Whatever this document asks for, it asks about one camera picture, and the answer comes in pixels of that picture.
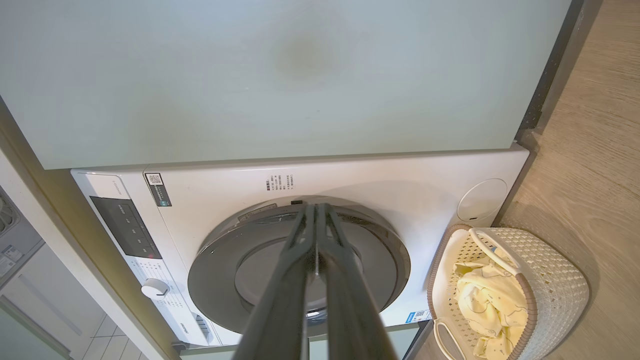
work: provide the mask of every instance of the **laundry basket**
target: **laundry basket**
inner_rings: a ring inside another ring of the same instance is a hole
[[[502,249],[511,264],[490,247]],[[454,298],[458,282],[454,264],[484,256],[515,276],[527,301],[527,325],[508,360],[541,359],[578,320],[587,304],[589,287],[580,270],[560,253],[519,229],[454,225],[445,232],[429,270],[427,289],[438,346],[447,358],[459,360],[442,341],[443,331],[448,331],[462,359],[480,360],[473,355],[480,335],[468,325]]]

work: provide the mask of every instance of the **white cabinet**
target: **white cabinet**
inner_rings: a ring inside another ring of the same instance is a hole
[[[46,244],[0,290],[0,297],[82,359],[104,311]]]

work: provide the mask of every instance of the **control panel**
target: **control panel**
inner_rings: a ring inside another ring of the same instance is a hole
[[[132,200],[90,198],[125,254],[137,258],[162,259]]]

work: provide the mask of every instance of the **front-loading washing machine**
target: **front-loading washing machine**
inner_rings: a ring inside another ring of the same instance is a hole
[[[385,326],[430,318],[426,279],[449,225],[493,222],[529,153],[73,169],[121,255],[181,341],[235,345],[305,203],[335,209]],[[324,283],[308,334],[326,332]]]

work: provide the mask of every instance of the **cabinet door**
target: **cabinet door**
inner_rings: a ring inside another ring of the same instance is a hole
[[[572,0],[0,2],[44,168],[506,149]]]
[[[1,295],[82,359],[104,311],[46,244],[4,286]]]
[[[417,323],[387,327],[387,335],[398,359],[404,358],[418,330]],[[326,335],[309,338],[309,360],[328,359],[329,341],[326,339]]]
[[[47,340],[22,322],[0,302],[0,359],[2,360],[67,360]]]

